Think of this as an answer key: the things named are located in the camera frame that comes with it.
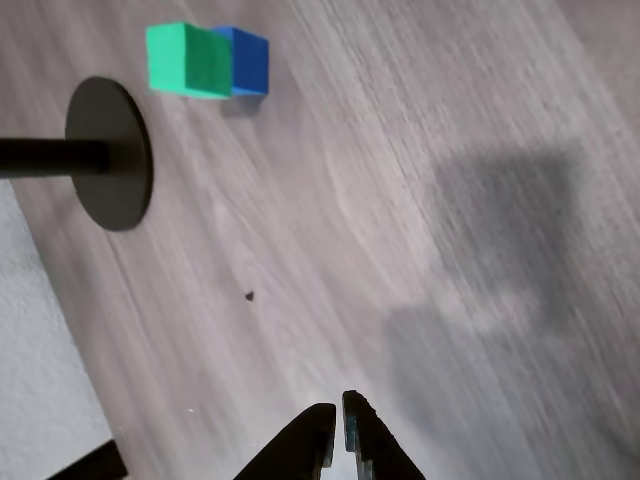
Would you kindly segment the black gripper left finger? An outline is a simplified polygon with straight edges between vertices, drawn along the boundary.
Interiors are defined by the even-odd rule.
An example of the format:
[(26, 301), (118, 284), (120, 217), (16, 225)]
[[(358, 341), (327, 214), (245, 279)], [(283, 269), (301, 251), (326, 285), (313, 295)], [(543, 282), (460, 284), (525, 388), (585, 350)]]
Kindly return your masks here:
[(287, 424), (236, 479), (320, 479), (333, 460), (336, 405), (316, 403)]

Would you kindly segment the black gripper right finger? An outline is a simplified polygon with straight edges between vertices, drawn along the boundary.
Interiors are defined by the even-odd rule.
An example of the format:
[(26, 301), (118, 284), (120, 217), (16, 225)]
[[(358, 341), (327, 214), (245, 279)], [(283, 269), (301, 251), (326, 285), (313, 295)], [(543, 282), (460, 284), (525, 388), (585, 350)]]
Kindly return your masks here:
[(425, 479), (362, 394), (345, 391), (342, 404), (345, 448), (355, 455), (358, 479)]

